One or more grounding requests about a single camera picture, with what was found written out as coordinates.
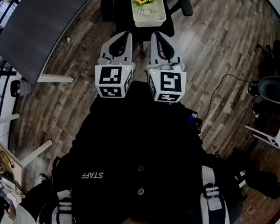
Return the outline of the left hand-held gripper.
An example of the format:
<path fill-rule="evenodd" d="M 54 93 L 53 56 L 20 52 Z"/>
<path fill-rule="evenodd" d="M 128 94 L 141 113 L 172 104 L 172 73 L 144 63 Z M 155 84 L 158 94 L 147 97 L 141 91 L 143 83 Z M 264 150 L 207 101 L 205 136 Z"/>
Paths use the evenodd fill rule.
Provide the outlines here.
<path fill-rule="evenodd" d="M 124 38 L 125 32 L 120 32 L 102 46 L 98 64 L 95 66 L 95 86 L 100 97 L 124 98 L 133 81 L 133 37 L 127 32 L 125 52 L 122 56 Z"/>

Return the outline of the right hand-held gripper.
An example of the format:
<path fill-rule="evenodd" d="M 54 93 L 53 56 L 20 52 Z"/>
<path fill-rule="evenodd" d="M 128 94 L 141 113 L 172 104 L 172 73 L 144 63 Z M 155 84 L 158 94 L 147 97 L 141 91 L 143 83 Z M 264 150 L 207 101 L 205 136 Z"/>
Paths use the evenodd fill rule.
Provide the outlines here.
<path fill-rule="evenodd" d="M 187 75 L 179 46 L 171 37 L 156 31 L 152 34 L 149 59 L 147 82 L 154 101 L 177 103 L 184 96 Z M 161 64 L 163 60 L 173 63 Z"/>

